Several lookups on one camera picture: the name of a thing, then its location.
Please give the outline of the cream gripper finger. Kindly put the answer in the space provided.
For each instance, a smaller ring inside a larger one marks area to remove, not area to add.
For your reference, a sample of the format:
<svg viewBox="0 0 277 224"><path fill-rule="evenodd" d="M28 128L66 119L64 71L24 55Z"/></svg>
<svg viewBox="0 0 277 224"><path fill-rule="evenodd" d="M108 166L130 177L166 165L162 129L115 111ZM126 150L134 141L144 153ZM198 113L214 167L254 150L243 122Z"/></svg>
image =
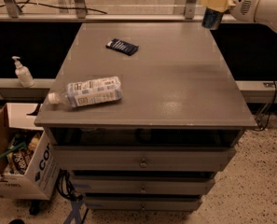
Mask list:
<svg viewBox="0 0 277 224"><path fill-rule="evenodd" d="M224 13L231 7L235 7L234 0L200 0L200 4L220 13Z"/></svg>

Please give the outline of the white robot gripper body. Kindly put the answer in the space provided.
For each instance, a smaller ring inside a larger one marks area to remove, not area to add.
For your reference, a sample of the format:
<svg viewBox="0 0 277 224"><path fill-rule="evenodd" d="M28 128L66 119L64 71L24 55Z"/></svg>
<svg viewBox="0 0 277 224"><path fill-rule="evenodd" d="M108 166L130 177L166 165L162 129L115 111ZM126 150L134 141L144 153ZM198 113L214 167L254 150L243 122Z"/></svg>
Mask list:
<svg viewBox="0 0 277 224"><path fill-rule="evenodd" d="M254 22L259 0L233 0L230 14L238 21Z"/></svg>

